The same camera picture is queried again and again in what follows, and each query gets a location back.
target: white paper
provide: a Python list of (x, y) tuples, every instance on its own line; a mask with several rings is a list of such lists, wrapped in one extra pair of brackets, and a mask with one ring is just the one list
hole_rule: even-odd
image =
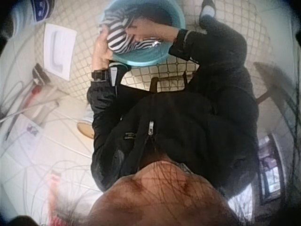
[(17, 118), (2, 151), (9, 154), (22, 166), (30, 166), (42, 134), (43, 129), (41, 127), (21, 114)]
[(77, 32), (75, 30), (46, 24), (44, 36), (45, 70), (67, 81)]

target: black watch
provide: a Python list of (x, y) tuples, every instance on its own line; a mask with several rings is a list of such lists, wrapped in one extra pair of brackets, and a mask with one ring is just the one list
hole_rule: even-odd
[(109, 69), (95, 70), (92, 72), (92, 79), (94, 79), (94, 81), (99, 81), (99, 82), (110, 81), (111, 80), (110, 70)]

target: zipper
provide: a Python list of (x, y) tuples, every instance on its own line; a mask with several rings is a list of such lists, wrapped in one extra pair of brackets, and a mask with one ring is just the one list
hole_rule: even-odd
[(152, 136), (154, 134), (154, 121), (150, 121), (148, 134), (149, 136)]

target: tiled floor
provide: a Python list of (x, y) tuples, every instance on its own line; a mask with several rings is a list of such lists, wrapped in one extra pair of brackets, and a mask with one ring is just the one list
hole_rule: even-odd
[[(198, 16), (203, 0), (177, 0), (184, 11), (187, 29), (198, 31)], [(80, 100), (86, 100), (87, 89), (90, 85), (91, 55), (94, 41), (98, 35), (97, 16), (103, 13), (110, 1), (107, 0), (57, 0), (55, 10), (48, 23), (68, 27), (78, 32), (71, 64), (71, 79), (65, 81), (51, 75), (52, 82), (61, 90)], [(256, 13), (256, 7), (249, 0), (215, 0), (216, 18), (243, 34), (248, 44), (246, 67), (258, 97), (266, 91), (265, 85), (253, 66), (255, 61), (271, 60), (272, 46), (266, 27)], [(35, 35), (36, 61), (43, 65), (43, 36), (44, 27), (37, 27)], [(150, 88), (153, 76), (168, 77), (182, 75), (184, 71), (192, 74), (198, 65), (186, 62), (174, 56), (166, 61), (143, 68), (133, 68), (122, 84), (138, 89)], [(158, 91), (175, 91), (183, 89), (182, 79), (163, 81), (158, 85)]]

